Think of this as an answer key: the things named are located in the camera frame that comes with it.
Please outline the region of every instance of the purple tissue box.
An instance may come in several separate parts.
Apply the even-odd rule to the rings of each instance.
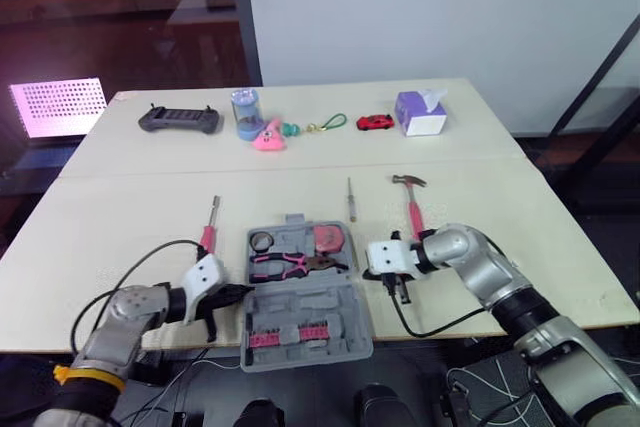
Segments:
[[[423,95],[417,91],[400,92],[395,112],[398,123],[407,137],[437,135],[447,120],[447,112],[440,102],[435,109],[428,112]]]

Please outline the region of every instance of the hammer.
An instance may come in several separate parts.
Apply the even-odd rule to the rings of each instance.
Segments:
[[[407,192],[409,192],[409,219],[411,220],[411,227],[413,228],[413,236],[417,239],[418,234],[424,230],[424,225],[422,223],[420,207],[418,207],[416,198],[413,195],[413,186],[419,185],[420,187],[425,187],[427,183],[412,175],[394,175],[391,177],[391,182],[394,184],[404,184]]]

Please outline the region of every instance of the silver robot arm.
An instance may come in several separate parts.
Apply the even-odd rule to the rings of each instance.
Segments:
[[[168,284],[134,286],[116,292],[105,310],[104,323],[91,334],[71,367],[58,371],[61,388],[34,426],[107,426],[143,334],[164,323],[190,324],[196,319],[200,302],[211,298],[223,285],[222,263],[208,254],[189,269],[179,288],[171,289]],[[246,293],[244,288],[239,289],[244,286],[228,287],[237,287],[233,290],[240,298]]]
[[[423,241],[374,242],[375,275],[424,279],[453,268],[466,288],[515,341],[564,425],[640,425],[640,393],[626,374],[569,318],[561,316],[482,232],[448,224]]]

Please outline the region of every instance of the black game controller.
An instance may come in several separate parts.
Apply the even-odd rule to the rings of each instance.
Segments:
[[[147,132],[158,129],[189,129],[212,134],[218,126],[218,120],[218,111],[208,105],[204,110],[190,110],[167,109],[151,104],[151,110],[138,120],[138,125]]]

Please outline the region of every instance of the pink-handled pliers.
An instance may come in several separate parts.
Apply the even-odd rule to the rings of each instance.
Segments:
[[[292,269],[285,269],[281,274],[252,274],[251,283],[271,282],[272,280],[285,280],[292,278],[302,278],[309,275],[310,270],[324,270],[329,267],[338,267],[346,269],[346,266],[339,264],[331,257],[307,257],[302,252],[281,253],[274,252],[271,254],[260,254],[250,257],[249,260],[254,264],[261,262],[270,262],[274,260],[284,260],[296,264]]]

